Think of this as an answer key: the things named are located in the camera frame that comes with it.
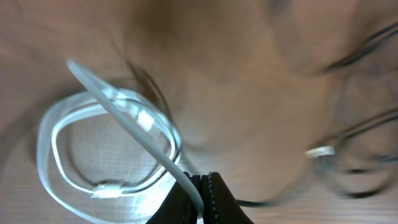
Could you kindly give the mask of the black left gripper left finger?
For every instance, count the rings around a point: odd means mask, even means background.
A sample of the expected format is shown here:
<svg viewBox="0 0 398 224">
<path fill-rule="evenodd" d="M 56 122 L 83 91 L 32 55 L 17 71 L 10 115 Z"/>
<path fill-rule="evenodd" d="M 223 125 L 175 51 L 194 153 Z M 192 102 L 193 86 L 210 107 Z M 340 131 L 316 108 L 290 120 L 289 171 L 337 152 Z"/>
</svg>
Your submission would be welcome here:
<svg viewBox="0 0 398 224">
<path fill-rule="evenodd" d="M 146 224 L 196 224 L 198 212 L 185 189 L 176 181 Z"/>
</svg>

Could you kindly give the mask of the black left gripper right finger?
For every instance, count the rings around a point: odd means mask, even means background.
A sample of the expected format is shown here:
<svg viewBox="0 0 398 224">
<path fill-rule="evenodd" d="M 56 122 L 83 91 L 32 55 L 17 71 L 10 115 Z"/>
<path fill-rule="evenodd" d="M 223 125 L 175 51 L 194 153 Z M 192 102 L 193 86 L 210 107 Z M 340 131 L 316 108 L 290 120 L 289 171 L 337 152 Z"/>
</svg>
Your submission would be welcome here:
<svg viewBox="0 0 398 224">
<path fill-rule="evenodd" d="M 253 224 L 218 172 L 201 177 L 200 195 L 204 203 L 204 224 Z"/>
</svg>

